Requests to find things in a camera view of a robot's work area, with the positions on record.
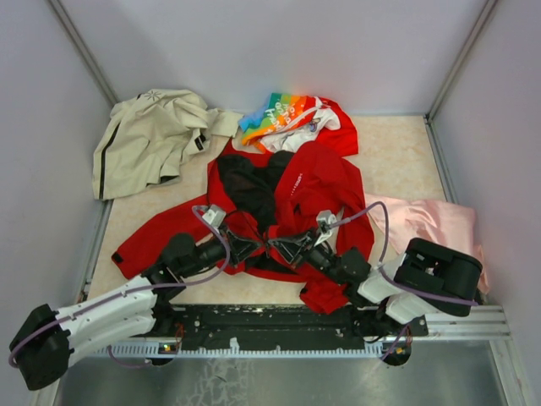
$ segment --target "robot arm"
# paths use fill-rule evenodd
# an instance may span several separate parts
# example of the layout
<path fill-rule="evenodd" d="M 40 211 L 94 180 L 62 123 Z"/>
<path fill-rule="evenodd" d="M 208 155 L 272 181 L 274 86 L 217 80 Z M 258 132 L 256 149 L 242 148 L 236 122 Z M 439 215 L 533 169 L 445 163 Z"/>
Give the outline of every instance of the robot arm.
<path fill-rule="evenodd" d="M 212 206 L 204 219 L 218 228 L 224 216 Z M 338 256 L 325 244 L 335 220 L 322 212 L 317 229 L 267 244 L 292 267 L 306 261 L 345 285 L 344 294 L 353 305 L 378 304 L 385 309 L 376 320 L 379 335 L 397 334 L 413 318 L 436 311 L 465 316 L 475 305 L 472 299 L 481 265 L 472 257 L 414 239 L 396 260 L 372 267 L 355 248 Z M 238 265 L 262 246 L 225 227 L 221 235 L 227 245 L 219 238 L 196 245 L 189 234 L 178 234 L 153 266 L 115 291 L 56 311 L 47 304 L 34 309 L 9 346 L 10 362 L 19 368 L 28 388 L 37 390 L 53 383 L 97 349 L 152 332 L 159 325 L 159 308 L 194 284 L 184 278 L 206 272 L 227 257 Z"/>

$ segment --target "cable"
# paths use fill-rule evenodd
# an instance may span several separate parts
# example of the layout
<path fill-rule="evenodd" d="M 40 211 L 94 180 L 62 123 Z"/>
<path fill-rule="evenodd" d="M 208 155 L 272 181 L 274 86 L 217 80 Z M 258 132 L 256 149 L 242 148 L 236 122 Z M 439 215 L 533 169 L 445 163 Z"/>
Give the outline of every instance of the cable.
<path fill-rule="evenodd" d="M 382 361 L 385 361 L 385 358 L 387 358 L 390 354 L 392 354 L 392 352 L 395 350 L 395 347 L 398 344 L 398 341 L 400 341 L 402 336 L 406 334 L 408 328 L 409 328 L 409 324 L 406 324 L 404 328 L 401 329 L 401 331 L 396 336 L 395 341 L 392 342 L 392 345 L 389 347 L 389 349 L 387 349 L 387 351 L 385 351 L 385 354 L 383 354 L 383 357 L 381 357 Z"/>
<path fill-rule="evenodd" d="M 378 262 L 383 262 L 383 259 L 385 258 L 385 254 L 387 253 L 387 245 L 389 244 L 389 212 L 387 211 L 387 206 L 385 205 L 385 203 L 383 201 L 375 201 L 374 203 L 372 203 L 370 206 L 368 206 L 366 209 L 360 211 L 359 213 L 354 214 L 353 216 L 350 216 L 350 217 L 342 218 L 338 222 L 333 222 L 330 225 L 330 227 L 331 228 L 336 228 L 336 227 L 340 227 L 340 226 L 342 226 L 344 224 L 348 224 L 349 222 L 352 222 L 356 218 L 359 218 L 359 217 L 365 215 L 366 213 L 371 211 L 376 206 L 381 206 L 381 208 L 383 209 L 383 214 L 385 216 L 385 240 L 383 242 L 383 249 L 381 250 L 380 258 L 378 259 Z"/>
<path fill-rule="evenodd" d="M 177 344 L 177 352 L 180 348 L 180 343 L 184 340 L 184 324 L 178 323 L 178 329 L 175 333 L 175 343 Z"/>
<path fill-rule="evenodd" d="M 73 318 L 76 318 L 80 315 L 83 315 L 84 313 L 88 312 L 88 311 L 91 311 L 93 309 L 95 309 L 96 307 L 99 307 L 99 306 L 102 306 L 106 303 L 109 303 L 111 302 L 112 300 L 114 299 L 118 299 L 118 298 L 121 298 L 121 297 L 124 297 L 125 294 L 134 294 L 136 292 L 141 292 L 141 291 L 145 291 L 145 290 L 154 290 L 154 289 L 163 289 L 163 288 L 183 288 L 183 287 L 186 287 L 186 286 L 195 286 L 195 285 L 199 285 L 201 283 L 205 283 L 205 282 L 208 282 L 210 281 L 211 279 L 213 279 L 214 277 L 217 277 L 224 269 L 226 269 L 226 266 L 227 264 L 229 264 L 229 260 L 231 259 L 231 250 L 229 248 L 229 244 L 227 243 L 227 241 L 220 235 L 220 233 L 214 229 L 214 227 L 212 227 L 200 214 L 199 214 L 199 210 L 206 210 L 208 209 L 207 206 L 194 206 L 192 207 L 192 212 L 194 213 L 194 215 L 210 230 L 211 233 L 213 233 L 216 238 L 221 242 L 221 244 L 223 245 L 225 251 L 226 251 L 226 259 L 224 260 L 223 264 L 221 264 L 220 268 L 218 270 L 216 270 L 216 272 L 212 273 L 211 275 L 209 275 L 208 277 L 204 277 L 202 279 L 199 279 L 197 281 L 192 281 L 192 282 L 183 282 L 183 283 L 158 283 L 156 285 L 150 285 L 150 286 L 139 286 L 137 288 L 131 288 L 131 289 L 127 289 L 124 293 L 117 293 L 117 294 L 113 294 L 111 296 L 108 296 L 102 300 L 98 300 L 97 302 L 95 302 L 94 304 L 91 304 L 87 307 L 84 307 L 82 308 L 81 310 L 77 310 L 73 313 Z M 9 365 L 11 365 L 13 368 L 19 368 L 17 366 L 17 363 L 15 362 L 15 357 L 17 356 L 17 354 L 19 353 L 19 351 L 27 344 L 29 343 L 30 341 L 32 341 L 34 338 L 40 336 L 41 334 L 43 334 L 44 332 L 54 328 L 55 326 L 58 326 L 59 324 L 62 324 L 62 323 L 65 323 L 66 321 L 69 321 L 71 319 L 71 316 L 70 315 L 66 315 L 65 317 L 62 317 L 60 319 L 57 319 L 55 321 L 51 321 L 50 323 L 47 323 L 45 326 L 42 326 L 40 328 L 38 328 L 37 330 L 35 330 L 34 332 L 32 332 L 28 337 L 25 337 L 21 340 L 21 342 L 19 344 L 17 344 L 13 351 L 9 354 L 9 357 L 8 357 L 8 363 Z"/>
<path fill-rule="evenodd" d="M 411 347 L 412 346 L 412 343 L 413 343 L 413 334 L 412 334 L 412 328 L 407 325 L 407 340 L 406 340 L 406 344 L 408 347 Z"/>
<path fill-rule="evenodd" d="M 448 296 L 441 296 L 439 294 L 429 294 L 428 292 L 423 292 L 422 290 L 417 290 L 414 288 L 410 288 L 405 285 L 401 285 L 400 283 L 397 283 L 393 281 L 383 270 L 382 266 L 378 266 L 378 271 L 380 271 L 381 276 L 392 286 L 399 288 L 401 290 L 404 290 L 406 292 L 409 292 L 410 294 L 416 294 L 417 296 L 420 296 L 421 298 L 426 299 L 432 299 L 432 300 L 438 300 L 440 302 L 447 302 L 447 303 L 454 303 L 455 305 L 466 305 L 466 306 L 479 306 L 479 304 L 473 300 L 466 300 L 466 299 L 459 299 L 459 298 L 450 298 Z"/>

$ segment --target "beige jacket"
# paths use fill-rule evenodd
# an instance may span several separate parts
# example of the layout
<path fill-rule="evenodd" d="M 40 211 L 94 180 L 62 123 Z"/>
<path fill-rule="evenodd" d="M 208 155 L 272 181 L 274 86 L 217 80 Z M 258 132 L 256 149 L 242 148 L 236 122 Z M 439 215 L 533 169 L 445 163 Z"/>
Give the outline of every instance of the beige jacket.
<path fill-rule="evenodd" d="M 233 137 L 241 117 L 207 110 L 192 91 L 151 90 L 118 103 L 94 152 L 95 198 L 114 199 L 178 181 L 180 166 L 206 151 L 212 135 Z"/>

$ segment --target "gray wall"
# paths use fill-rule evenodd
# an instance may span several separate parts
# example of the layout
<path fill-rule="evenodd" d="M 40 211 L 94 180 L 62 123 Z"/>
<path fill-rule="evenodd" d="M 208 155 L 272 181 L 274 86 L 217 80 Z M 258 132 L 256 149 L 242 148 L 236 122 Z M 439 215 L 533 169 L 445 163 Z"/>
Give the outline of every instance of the gray wall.
<path fill-rule="evenodd" d="M 42 0 L 2 1 L 0 54 L 0 403 L 20 406 L 30 393 L 8 343 L 37 305 L 73 303 L 109 106 Z"/>
<path fill-rule="evenodd" d="M 493 296 L 541 402 L 541 2 L 501 2 L 436 119 L 461 203 L 478 212 Z"/>
<path fill-rule="evenodd" d="M 241 112 L 271 91 L 425 113 L 484 0 L 63 0 L 121 99 L 188 87 Z"/>

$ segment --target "red jacket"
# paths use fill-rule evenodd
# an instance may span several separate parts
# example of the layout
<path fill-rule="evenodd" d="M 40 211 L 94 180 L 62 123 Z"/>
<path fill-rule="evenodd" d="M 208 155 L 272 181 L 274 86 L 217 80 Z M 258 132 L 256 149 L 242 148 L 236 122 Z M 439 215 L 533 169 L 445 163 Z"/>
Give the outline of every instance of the red jacket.
<path fill-rule="evenodd" d="M 250 154 L 236 151 L 229 142 L 221 156 L 236 154 L 248 158 L 255 167 L 265 167 L 272 155 Z M 300 147 L 287 164 L 276 190 L 276 225 L 268 229 L 269 237 L 302 233 L 316 227 L 315 218 L 320 211 L 334 213 L 344 209 L 343 216 L 349 217 L 365 208 L 363 182 L 357 167 L 339 157 L 333 150 L 316 142 Z M 222 184 L 218 165 L 213 161 L 208 166 L 207 194 L 182 203 L 151 218 L 134 235 L 126 240 L 113 254 L 112 259 L 127 278 L 134 277 L 151 266 L 169 239 L 177 233 L 190 233 L 198 241 L 208 235 L 205 228 L 191 212 L 192 206 L 215 204 L 232 213 L 237 207 L 231 201 Z M 247 213 L 233 213 L 227 219 L 233 232 L 257 239 L 254 229 L 257 222 Z M 374 234 L 367 217 L 361 217 L 340 227 L 336 240 L 336 253 L 341 255 L 353 246 L 365 258 L 369 257 Z M 286 265 L 277 252 L 272 258 Z M 288 282 L 306 282 L 301 299 L 316 312 L 331 313 L 347 303 L 342 295 L 343 286 L 332 282 L 312 266 L 301 265 L 294 272 L 275 272 L 257 267 L 228 266 L 226 272 L 247 272 Z"/>

